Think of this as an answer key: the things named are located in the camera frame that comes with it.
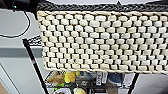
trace black metal rack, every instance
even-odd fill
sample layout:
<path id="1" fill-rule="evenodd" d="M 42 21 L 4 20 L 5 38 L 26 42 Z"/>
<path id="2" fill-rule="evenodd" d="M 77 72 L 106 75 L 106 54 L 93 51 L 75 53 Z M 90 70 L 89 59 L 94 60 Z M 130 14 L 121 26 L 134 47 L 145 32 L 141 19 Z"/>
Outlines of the black metal rack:
<path id="1" fill-rule="evenodd" d="M 47 78 L 52 76 L 53 75 L 53 71 L 49 72 L 48 76 L 46 77 L 45 80 L 43 80 L 42 78 L 42 75 L 41 75 L 41 72 L 38 68 L 38 65 L 36 63 L 36 60 L 34 58 L 34 55 L 33 55 L 33 52 L 30 48 L 30 46 L 41 46 L 41 38 L 40 36 L 36 36 L 36 37 L 33 37 L 33 38 L 30 38 L 30 39 L 23 39 L 23 44 L 29 54 L 29 57 L 32 61 L 32 64 L 34 66 L 34 69 L 38 75 L 38 78 L 41 82 L 41 86 L 42 88 L 44 89 L 44 92 L 45 94 L 49 94 L 48 93 L 48 90 L 47 88 L 60 88 L 60 87 L 56 87 L 56 84 L 54 83 L 48 83 L 47 82 Z M 128 93 L 127 94 L 131 94 L 132 93 L 132 90 L 134 89 L 135 87 L 135 83 L 138 79 L 138 76 L 139 76 L 139 73 L 136 73 L 135 76 L 134 76 L 134 79 L 132 81 L 132 84 L 130 85 L 129 88 L 127 87 L 124 87 L 124 86 L 113 86 L 113 85 L 102 85 L 102 86 L 96 86 L 94 84 L 94 79 L 90 79 L 90 83 L 89 83 L 89 86 L 82 86 L 81 88 L 89 88 L 89 89 L 95 89 L 95 88 L 123 88 L 123 89 L 129 89 Z M 70 88 L 70 91 L 71 93 L 73 94 L 73 89 L 76 88 L 76 87 L 80 87 L 78 86 L 76 83 L 77 83 L 78 80 L 76 80 L 74 83 L 70 83 L 70 86 L 64 86 L 64 87 L 61 87 L 61 88 Z"/>

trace basket weave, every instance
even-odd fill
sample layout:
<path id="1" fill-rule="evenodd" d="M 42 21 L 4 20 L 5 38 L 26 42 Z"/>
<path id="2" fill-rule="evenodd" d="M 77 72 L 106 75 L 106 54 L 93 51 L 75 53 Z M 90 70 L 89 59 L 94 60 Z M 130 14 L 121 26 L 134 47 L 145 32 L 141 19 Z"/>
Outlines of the basket weave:
<path id="1" fill-rule="evenodd" d="M 168 74 L 168 7 L 40 3 L 47 70 Z"/>

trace white woven basket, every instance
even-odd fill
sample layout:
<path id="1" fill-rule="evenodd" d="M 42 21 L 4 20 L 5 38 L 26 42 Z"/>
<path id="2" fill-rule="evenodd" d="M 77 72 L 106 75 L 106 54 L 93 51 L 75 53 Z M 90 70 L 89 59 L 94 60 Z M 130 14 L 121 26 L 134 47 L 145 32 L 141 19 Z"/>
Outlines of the white woven basket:
<path id="1" fill-rule="evenodd" d="M 47 70 L 168 74 L 168 12 L 38 11 Z"/>

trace yellow fruit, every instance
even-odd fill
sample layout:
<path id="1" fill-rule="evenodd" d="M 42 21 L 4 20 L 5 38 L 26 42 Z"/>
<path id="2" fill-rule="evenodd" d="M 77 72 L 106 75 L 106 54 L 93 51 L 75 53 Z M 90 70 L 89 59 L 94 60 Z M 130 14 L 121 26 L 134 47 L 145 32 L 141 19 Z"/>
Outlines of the yellow fruit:
<path id="1" fill-rule="evenodd" d="M 75 88 L 74 94 L 86 94 L 86 92 L 82 88 Z"/>
<path id="2" fill-rule="evenodd" d="M 70 82 L 75 82 L 76 76 L 74 72 L 69 72 L 65 74 L 65 82 L 70 83 Z"/>

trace braided rim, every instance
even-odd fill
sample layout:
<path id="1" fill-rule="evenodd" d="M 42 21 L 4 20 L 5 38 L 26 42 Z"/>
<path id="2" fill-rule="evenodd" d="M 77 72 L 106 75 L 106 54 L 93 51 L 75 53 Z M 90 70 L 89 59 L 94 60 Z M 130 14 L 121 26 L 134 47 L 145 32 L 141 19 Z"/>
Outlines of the braided rim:
<path id="1" fill-rule="evenodd" d="M 166 5 L 153 4 L 99 4 L 99 5 L 58 5 L 51 2 L 39 3 L 37 11 L 117 11 L 117 12 L 168 12 Z"/>

